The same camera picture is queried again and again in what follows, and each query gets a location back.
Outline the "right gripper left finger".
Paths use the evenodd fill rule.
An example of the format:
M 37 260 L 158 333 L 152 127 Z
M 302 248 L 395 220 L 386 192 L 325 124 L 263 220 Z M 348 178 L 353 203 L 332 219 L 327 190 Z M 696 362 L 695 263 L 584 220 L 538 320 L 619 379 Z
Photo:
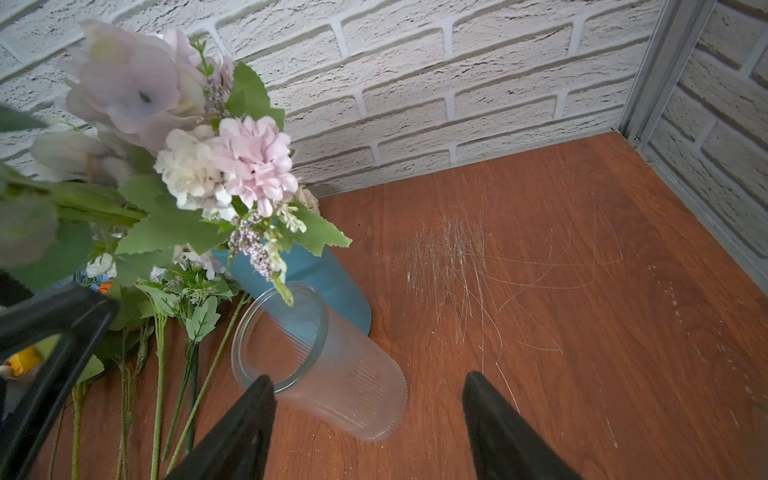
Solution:
M 168 477 L 262 479 L 276 409 L 273 382 L 262 375 Z

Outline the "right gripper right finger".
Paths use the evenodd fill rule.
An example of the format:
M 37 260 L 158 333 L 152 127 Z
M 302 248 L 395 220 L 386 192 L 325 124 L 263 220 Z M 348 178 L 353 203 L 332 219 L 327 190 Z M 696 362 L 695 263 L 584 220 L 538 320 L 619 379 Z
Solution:
M 466 375 L 462 406 L 479 479 L 581 479 L 482 373 Z

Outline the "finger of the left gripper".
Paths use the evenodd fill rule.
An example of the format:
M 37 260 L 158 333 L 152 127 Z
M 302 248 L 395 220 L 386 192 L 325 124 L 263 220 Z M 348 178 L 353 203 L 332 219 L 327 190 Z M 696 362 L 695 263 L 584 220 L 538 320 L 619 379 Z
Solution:
M 78 284 L 18 303 L 1 315 L 1 357 L 57 338 L 28 392 L 1 429 L 1 477 L 24 479 L 66 397 L 101 342 L 119 302 Z

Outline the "pink white hydrangea bouquet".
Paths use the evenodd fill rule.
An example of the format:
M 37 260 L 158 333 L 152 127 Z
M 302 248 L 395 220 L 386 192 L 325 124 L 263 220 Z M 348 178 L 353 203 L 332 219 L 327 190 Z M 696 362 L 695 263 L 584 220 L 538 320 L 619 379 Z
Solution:
M 77 272 L 126 288 L 221 250 L 284 292 L 294 247 L 349 245 L 310 205 L 285 114 L 253 69 L 179 30 L 81 30 L 60 64 L 76 126 L 1 109 L 3 132 L 36 132 L 29 155 L 49 173 L 1 169 L 3 274 L 31 292 Z

